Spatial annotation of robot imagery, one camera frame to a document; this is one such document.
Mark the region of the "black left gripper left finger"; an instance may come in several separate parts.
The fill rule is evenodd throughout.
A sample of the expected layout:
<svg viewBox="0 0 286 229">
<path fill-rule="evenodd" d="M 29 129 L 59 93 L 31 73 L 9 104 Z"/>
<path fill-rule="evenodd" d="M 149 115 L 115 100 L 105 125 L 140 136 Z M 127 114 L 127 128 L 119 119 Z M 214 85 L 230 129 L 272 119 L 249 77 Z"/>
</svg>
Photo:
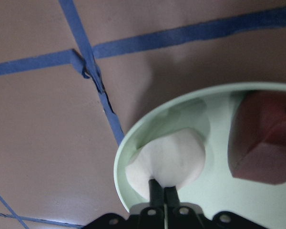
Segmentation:
<svg viewBox="0 0 286 229">
<path fill-rule="evenodd" d="M 152 207 L 163 207 L 164 206 L 164 190 L 161 185 L 155 180 L 150 179 L 149 184 L 149 194 L 150 194 L 150 205 Z"/>
</svg>

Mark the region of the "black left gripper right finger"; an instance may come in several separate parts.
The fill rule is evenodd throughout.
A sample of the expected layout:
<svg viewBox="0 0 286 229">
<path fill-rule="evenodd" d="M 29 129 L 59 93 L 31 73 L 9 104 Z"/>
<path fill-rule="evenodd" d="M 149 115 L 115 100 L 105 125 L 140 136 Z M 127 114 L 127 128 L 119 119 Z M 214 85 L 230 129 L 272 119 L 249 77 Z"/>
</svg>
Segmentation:
<svg viewBox="0 0 286 229">
<path fill-rule="evenodd" d="M 165 188 L 165 202 L 166 202 L 168 207 L 180 206 L 180 200 L 178 197 L 176 187 L 166 187 Z"/>
</svg>

